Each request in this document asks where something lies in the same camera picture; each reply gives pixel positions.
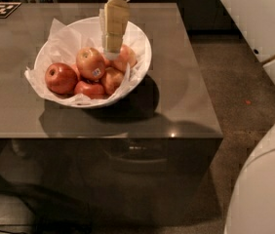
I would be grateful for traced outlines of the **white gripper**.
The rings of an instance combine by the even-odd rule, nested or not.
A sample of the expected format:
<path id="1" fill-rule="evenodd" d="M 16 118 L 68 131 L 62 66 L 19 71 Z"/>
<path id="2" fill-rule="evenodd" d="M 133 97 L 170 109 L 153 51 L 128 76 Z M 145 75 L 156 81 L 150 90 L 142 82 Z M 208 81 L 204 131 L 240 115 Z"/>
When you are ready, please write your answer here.
<path id="1" fill-rule="evenodd" d="M 130 17 L 127 2 L 131 0 L 108 0 L 99 10 L 101 44 L 105 56 L 115 60 L 120 55 L 123 37 Z"/>

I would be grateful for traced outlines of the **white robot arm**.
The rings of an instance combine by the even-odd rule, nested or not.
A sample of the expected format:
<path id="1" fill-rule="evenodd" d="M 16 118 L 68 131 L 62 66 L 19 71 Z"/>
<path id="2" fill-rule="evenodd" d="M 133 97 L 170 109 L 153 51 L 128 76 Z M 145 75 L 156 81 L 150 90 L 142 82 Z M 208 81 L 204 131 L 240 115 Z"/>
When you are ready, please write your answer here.
<path id="1" fill-rule="evenodd" d="M 275 0 L 219 0 L 256 56 L 203 41 L 195 47 L 225 140 L 212 163 L 223 215 L 187 227 L 110 234 L 275 234 Z"/>

